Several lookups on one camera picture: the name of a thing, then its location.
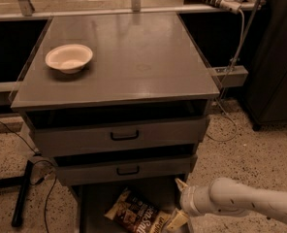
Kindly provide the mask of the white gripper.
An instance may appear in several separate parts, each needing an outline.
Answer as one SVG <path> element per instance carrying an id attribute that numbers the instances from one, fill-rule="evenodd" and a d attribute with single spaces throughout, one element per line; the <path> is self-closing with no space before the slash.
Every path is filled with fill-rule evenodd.
<path id="1" fill-rule="evenodd" d="M 212 214 L 215 206 L 210 200 L 207 186 L 188 186 L 179 178 L 175 178 L 175 183 L 181 192 L 180 206 L 182 210 L 174 209 L 166 225 L 166 230 L 169 233 L 182 233 L 189 216 Z"/>

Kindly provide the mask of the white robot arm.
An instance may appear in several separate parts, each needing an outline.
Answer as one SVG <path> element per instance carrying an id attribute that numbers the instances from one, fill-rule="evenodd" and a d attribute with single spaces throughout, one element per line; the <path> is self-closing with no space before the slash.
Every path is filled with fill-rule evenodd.
<path id="1" fill-rule="evenodd" d="M 207 186 L 188 185 L 180 179 L 175 182 L 180 210 L 174 210 L 166 226 L 169 231 L 194 216 L 245 216 L 248 211 L 287 224 L 287 192 L 254 188 L 228 178 L 215 179 Z"/>

